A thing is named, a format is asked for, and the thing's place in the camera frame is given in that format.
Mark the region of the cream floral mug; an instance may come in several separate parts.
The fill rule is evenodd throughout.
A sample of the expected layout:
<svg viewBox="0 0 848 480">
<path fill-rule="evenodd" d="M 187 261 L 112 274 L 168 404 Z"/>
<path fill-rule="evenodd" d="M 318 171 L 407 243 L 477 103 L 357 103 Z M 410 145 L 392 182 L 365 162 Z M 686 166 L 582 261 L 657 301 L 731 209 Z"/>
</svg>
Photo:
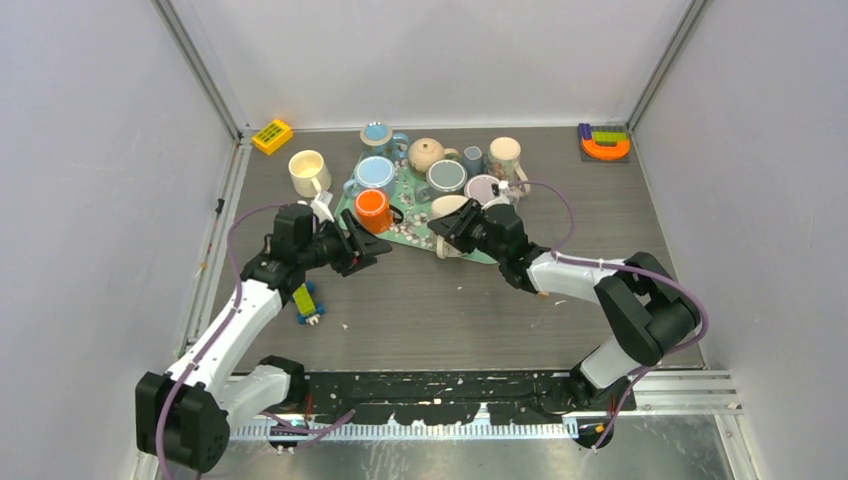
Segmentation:
<svg viewBox="0 0 848 480">
<path fill-rule="evenodd" d="M 436 198 L 431 202 L 431 218 L 439 219 L 445 217 L 458 209 L 468 201 L 464 195 L 444 195 Z M 456 258 L 463 256 L 463 253 L 448 244 L 445 239 L 440 236 L 435 236 L 435 252 L 439 259 Z"/>
</svg>

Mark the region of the cream plain mug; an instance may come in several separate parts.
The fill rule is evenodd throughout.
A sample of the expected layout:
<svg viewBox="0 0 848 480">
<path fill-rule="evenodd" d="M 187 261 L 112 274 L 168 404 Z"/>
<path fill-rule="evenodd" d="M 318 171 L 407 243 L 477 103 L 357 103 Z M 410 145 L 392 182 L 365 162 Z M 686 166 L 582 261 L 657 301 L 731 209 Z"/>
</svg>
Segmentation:
<svg viewBox="0 0 848 480">
<path fill-rule="evenodd" d="M 295 153 L 288 162 L 288 171 L 293 187 L 301 197 L 314 198 L 331 189 L 331 174 L 318 151 L 302 150 Z"/>
</svg>

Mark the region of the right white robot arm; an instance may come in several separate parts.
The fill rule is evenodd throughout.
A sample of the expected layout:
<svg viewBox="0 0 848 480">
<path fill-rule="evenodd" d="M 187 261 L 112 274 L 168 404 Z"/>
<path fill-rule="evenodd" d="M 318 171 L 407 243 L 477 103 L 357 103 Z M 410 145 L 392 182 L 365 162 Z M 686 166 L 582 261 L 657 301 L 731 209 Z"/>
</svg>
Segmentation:
<svg viewBox="0 0 848 480">
<path fill-rule="evenodd" d="M 584 410 L 598 409 L 617 381 L 645 373 L 707 331 L 708 315 L 700 301 L 646 252 L 624 260 L 565 255 L 530 241 L 515 208 L 501 200 L 487 205 L 468 200 L 428 227 L 462 253 L 480 251 L 494 259 L 505 281 L 518 290 L 600 306 L 612 335 L 565 381 L 572 400 Z"/>
</svg>

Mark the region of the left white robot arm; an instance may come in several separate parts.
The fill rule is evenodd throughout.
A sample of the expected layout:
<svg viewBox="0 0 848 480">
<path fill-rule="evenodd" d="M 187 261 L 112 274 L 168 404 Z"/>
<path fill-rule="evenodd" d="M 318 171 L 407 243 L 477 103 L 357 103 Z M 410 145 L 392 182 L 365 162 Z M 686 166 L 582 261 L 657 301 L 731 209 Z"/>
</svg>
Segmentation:
<svg viewBox="0 0 848 480">
<path fill-rule="evenodd" d="M 209 472 L 234 430 L 273 406 L 293 414 L 305 405 L 310 386 L 296 361 L 268 356 L 244 378 L 229 378 L 258 334 L 293 303 L 308 271 L 330 267 L 347 277 L 392 250 L 350 211 L 335 220 L 322 197 L 270 208 L 276 213 L 272 231 L 243 267 L 232 247 L 241 222 L 227 232 L 235 284 L 226 307 L 165 372 L 147 372 L 136 385 L 137 447 L 156 456 L 165 479 L 175 465 L 197 475 Z"/>
</svg>

